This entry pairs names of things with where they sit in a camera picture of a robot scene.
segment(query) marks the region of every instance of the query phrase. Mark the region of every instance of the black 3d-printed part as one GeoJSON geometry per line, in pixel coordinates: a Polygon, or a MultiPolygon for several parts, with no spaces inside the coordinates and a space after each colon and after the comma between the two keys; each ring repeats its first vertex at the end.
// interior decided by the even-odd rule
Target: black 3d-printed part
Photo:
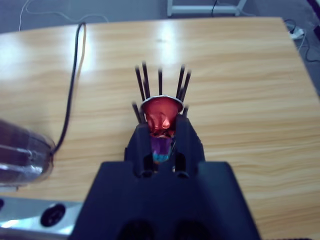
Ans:
{"type": "Polygon", "coordinates": [[[173,154],[157,172],[149,137],[139,124],[125,160],[101,164],[70,240],[260,240],[231,167],[205,162],[187,118],[178,116],[173,154]]]}

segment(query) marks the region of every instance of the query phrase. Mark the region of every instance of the round hole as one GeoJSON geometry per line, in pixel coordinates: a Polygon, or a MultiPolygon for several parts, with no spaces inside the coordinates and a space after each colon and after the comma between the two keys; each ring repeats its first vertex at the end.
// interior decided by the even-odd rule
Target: round hole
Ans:
{"type": "Polygon", "coordinates": [[[176,175],[178,178],[181,178],[181,179],[188,179],[189,178],[188,173],[186,173],[185,171],[178,171],[176,173],[176,175]]]}
{"type": "Polygon", "coordinates": [[[152,171],[151,170],[146,170],[142,173],[143,178],[150,178],[152,176],[152,171]]]}
{"type": "Polygon", "coordinates": [[[54,205],[46,209],[40,219],[40,223],[44,227],[52,227],[56,225],[64,217],[66,207],[62,204],[54,205]]]}
{"type": "Polygon", "coordinates": [[[4,207],[4,205],[5,205],[5,201],[0,198],[0,211],[4,207]]]}
{"type": "Polygon", "coordinates": [[[119,233],[117,240],[154,240],[155,234],[151,225],[145,220],[134,220],[127,223],[119,233]]]}

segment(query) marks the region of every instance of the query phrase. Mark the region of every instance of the white cable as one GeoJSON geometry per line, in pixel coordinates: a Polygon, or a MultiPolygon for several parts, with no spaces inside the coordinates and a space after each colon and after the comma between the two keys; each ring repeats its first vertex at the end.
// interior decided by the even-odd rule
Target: white cable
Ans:
{"type": "Polygon", "coordinates": [[[21,8],[21,12],[20,12],[20,19],[19,19],[19,32],[21,31],[21,18],[22,18],[22,13],[24,12],[24,9],[26,7],[26,5],[28,4],[30,0],[26,0],[24,5],[21,8]]]}
{"type": "Polygon", "coordinates": [[[300,49],[301,49],[302,45],[304,44],[306,36],[307,36],[307,30],[303,29],[303,31],[304,31],[304,36],[303,36],[302,42],[298,48],[298,53],[300,52],[300,49]]]}
{"type": "Polygon", "coordinates": [[[46,15],[46,14],[55,14],[55,15],[59,15],[64,17],[65,19],[67,19],[68,21],[72,22],[72,23],[80,23],[81,21],[83,21],[84,19],[88,18],[88,17],[101,17],[103,18],[107,23],[109,23],[108,18],[105,15],[102,14],[98,14],[98,13],[92,13],[92,14],[86,14],[83,17],[81,17],[80,19],[73,19],[67,15],[65,15],[63,12],[60,11],[43,11],[43,12],[33,12],[33,11],[29,11],[28,7],[29,5],[35,0],[27,0],[25,2],[25,4],[23,5],[22,9],[21,9],[21,13],[20,13],[20,25],[19,25],[19,31],[21,31],[21,18],[22,18],[22,13],[25,9],[25,11],[28,14],[33,14],[33,15],[46,15]]]}

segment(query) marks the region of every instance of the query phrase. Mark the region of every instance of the table surface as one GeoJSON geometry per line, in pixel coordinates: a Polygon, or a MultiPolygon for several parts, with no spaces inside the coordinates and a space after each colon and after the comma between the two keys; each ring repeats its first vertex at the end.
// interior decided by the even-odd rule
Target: table surface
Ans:
{"type": "MultiPolygon", "coordinates": [[[[58,140],[75,31],[0,35],[2,119],[58,140]]],[[[137,125],[131,102],[141,102],[134,67],[143,60],[153,95],[159,66],[172,96],[181,64],[192,69],[185,103],[206,160],[231,164],[262,237],[320,239],[319,100],[279,18],[89,24],[54,170],[6,195],[83,201],[100,163],[123,161],[137,125]]]]}

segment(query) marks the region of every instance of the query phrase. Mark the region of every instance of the white table leg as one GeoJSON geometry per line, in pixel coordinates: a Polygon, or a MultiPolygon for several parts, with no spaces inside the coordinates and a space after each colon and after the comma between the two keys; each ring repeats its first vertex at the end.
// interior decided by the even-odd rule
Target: white table leg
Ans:
{"type": "Polygon", "coordinates": [[[174,4],[174,0],[168,0],[167,1],[167,10],[166,10],[166,14],[168,17],[172,16],[172,6],[174,4]]]}
{"type": "Polygon", "coordinates": [[[236,13],[236,16],[239,16],[241,11],[244,9],[245,4],[246,4],[247,0],[240,0],[238,3],[238,6],[236,7],[238,9],[238,13],[236,13]]]}

